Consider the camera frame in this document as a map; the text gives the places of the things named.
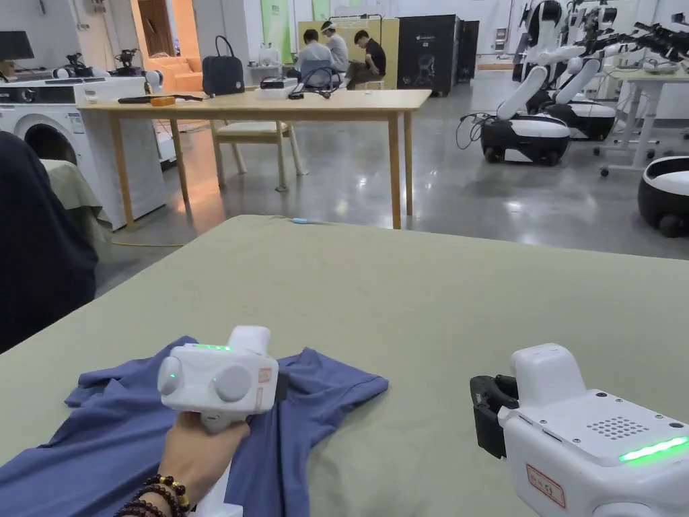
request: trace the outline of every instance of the table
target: table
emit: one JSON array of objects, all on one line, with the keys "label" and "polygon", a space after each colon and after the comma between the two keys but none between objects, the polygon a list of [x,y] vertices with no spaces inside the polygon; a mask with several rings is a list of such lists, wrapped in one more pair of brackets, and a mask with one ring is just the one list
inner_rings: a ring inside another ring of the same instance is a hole
[{"label": "table", "polygon": [[633,72],[628,70],[617,70],[611,72],[610,76],[614,79],[629,81],[633,87],[634,94],[632,97],[631,108],[629,110],[629,117],[627,118],[627,122],[624,127],[624,133],[622,135],[620,145],[617,147],[608,146],[601,149],[615,151],[631,150],[630,141],[634,128],[636,127],[641,93],[646,92],[649,98],[648,104],[646,105],[647,108],[646,115],[644,117],[644,126],[641,129],[639,145],[634,153],[632,165],[606,165],[603,167],[601,175],[606,177],[612,171],[643,172],[646,169],[648,141],[650,139],[651,132],[653,131],[653,125],[655,124],[658,104],[660,103],[660,98],[663,94],[663,87],[668,83],[689,83],[689,74],[682,67],[680,67],[677,73],[672,75],[653,75],[649,74],[645,70],[635,70]]},{"label": "table", "polygon": [[684,261],[241,216],[0,356],[0,463],[52,435],[81,372],[266,325],[275,357],[311,347],[390,380],[312,451],[314,517],[533,517],[476,445],[470,377],[560,343],[589,387],[687,421],[668,310],[687,292]]},{"label": "table", "polygon": [[[112,139],[119,170],[120,185],[127,219],[127,229],[134,229],[129,180],[122,146],[120,119],[169,119],[180,185],[185,203],[189,203],[187,177],[180,145],[178,120],[232,120],[232,121],[384,121],[388,123],[390,149],[390,184],[392,192],[393,227],[402,228],[400,207],[400,142],[399,118],[404,116],[404,158],[407,178],[407,215],[413,211],[412,200],[412,133],[411,115],[421,108],[430,96],[430,90],[385,90],[379,92],[338,91],[329,100],[320,95],[307,95],[301,101],[274,101],[256,98],[254,92],[223,95],[203,102],[177,103],[156,108],[150,104],[119,104],[102,102],[85,105],[81,110],[106,111],[110,114]],[[287,188],[284,177],[280,178],[282,190]]]}]

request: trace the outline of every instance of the dark clothing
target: dark clothing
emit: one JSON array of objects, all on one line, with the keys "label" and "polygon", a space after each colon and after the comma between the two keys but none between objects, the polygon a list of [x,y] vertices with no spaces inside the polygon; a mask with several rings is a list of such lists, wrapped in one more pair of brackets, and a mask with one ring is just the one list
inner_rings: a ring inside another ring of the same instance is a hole
[{"label": "dark clothing", "polygon": [[366,53],[371,55],[371,60],[376,68],[380,71],[380,76],[385,77],[385,65],[387,64],[387,58],[385,57],[385,51],[378,42],[371,38],[366,44]]},{"label": "dark clothing", "polygon": [[347,84],[348,90],[355,90],[358,84],[382,80],[382,77],[375,75],[366,63],[351,63],[349,70],[347,70],[347,77],[350,79],[349,84]]},{"label": "dark clothing", "polygon": [[93,300],[98,256],[23,140],[0,132],[0,353]]}]

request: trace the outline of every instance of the beaded bracelet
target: beaded bracelet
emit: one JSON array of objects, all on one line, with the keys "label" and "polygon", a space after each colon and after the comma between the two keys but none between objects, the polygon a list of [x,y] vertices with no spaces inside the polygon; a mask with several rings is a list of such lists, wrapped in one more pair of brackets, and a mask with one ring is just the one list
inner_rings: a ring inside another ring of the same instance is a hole
[{"label": "beaded bracelet", "polygon": [[151,476],[146,480],[146,486],[151,485],[165,485],[172,488],[175,495],[177,495],[177,501],[179,502],[181,510],[185,513],[189,511],[190,503],[187,497],[187,488],[176,482],[172,476],[161,476],[160,474]]},{"label": "beaded bracelet", "polygon": [[158,494],[163,499],[165,499],[165,502],[170,507],[170,511],[172,512],[172,517],[183,517],[183,515],[187,512],[187,510],[180,508],[180,505],[177,502],[177,500],[175,499],[175,496],[173,496],[171,493],[169,493],[166,489],[164,489],[160,485],[149,485],[149,486],[142,488],[134,496],[133,500],[141,499],[142,496],[144,496],[145,494],[150,494],[150,493]]},{"label": "beaded bracelet", "polygon": [[148,514],[143,508],[129,508],[125,506],[119,510],[114,517],[148,517]]},{"label": "beaded bracelet", "polygon": [[153,503],[149,503],[147,501],[142,501],[142,500],[135,500],[130,503],[127,503],[123,510],[129,510],[130,513],[132,510],[139,510],[142,509],[144,512],[146,512],[147,517],[148,514],[153,515],[154,517],[165,517],[165,513],[160,510],[157,506],[154,506]]}]

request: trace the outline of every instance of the table leg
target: table leg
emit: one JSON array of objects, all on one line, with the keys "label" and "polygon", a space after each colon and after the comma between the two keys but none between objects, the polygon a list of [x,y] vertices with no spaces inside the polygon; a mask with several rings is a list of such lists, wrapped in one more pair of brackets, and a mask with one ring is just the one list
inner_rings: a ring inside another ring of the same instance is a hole
[{"label": "table leg", "polygon": [[132,197],[129,191],[129,178],[127,177],[127,162],[125,160],[125,148],[122,143],[122,127],[117,113],[110,112],[110,131],[112,132],[112,143],[115,147],[115,161],[117,173],[120,176],[120,189],[122,190],[122,203],[125,207],[125,219],[127,221],[127,231],[134,231],[134,214],[132,213]]},{"label": "table leg", "polygon": [[278,125],[278,176],[280,179],[280,185],[275,189],[278,192],[284,192],[287,190],[287,178],[285,174],[285,149],[282,137],[282,122],[277,121]]},{"label": "table leg", "polygon": [[641,103],[641,85],[634,83],[631,85],[634,88],[634,97],[632,98],[632,105],[629,109],[629,116],[627,117],[627,124],[624,126],[624,133],[620,141],[620,148],[626,149],[629,147],[629,142],[632,139],[634,128],[637,125],[637,115],[639,114],[639,104]]},{"label": "table leg", "polygon": [[402,208],[400,207],[400,126],[399,114],[388,118],[390,139],[390,190],[392,194],[392,227],[402,229]]},{"label": "table leg", "polygon": [[404,169],[407,174],[407,215],[414,210],[412,175],[411,112],[404,112]]},{"label": "table leg", "polygon": [[658,105],[660,104],[660,97],[663,94],[663,85],[655,84],[648,90],[648,104],[646,105],[646,116],[644,117],[644,126],[641,129],[641,136],[639,137],[639,145],[634,154],[634,161],[632,166],[634,168],[644,168],[646,163],[646,153],[648,153],[648,140],[653,131],[655,118],[658,112]]},{"label": "table leg", "polygon": [[177,156],[177,170],[179,172],[179,185],[182,188],[182,198],[185,204],[189,204],[189,190],[187,189],[187,171],[184,168],[184,156],[182,155],[182,143],[179,139],[179,126],[176,120],[170,120],[174,153]]}]

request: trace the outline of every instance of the black cabinet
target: black cabinet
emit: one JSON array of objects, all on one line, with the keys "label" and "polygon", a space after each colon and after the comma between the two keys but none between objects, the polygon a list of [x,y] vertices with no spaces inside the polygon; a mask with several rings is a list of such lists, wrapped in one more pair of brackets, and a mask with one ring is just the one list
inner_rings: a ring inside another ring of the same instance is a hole
[{"label": "black cabinet", "polygon": [[397,87],[447,95],[456,83],[472,79],[478,26],[454,14],[400,18]]},{"label": "black cabinet", "polygon": [[457,29],[454,15],[400,18],[397,87],[448,94],[457,74]]},{"label": "black cabinet", "polygon": [[478,51],[478,21],[460,20],[458,28],[459,52],[457,53],[457,82],[470,81],[476,75]]}]

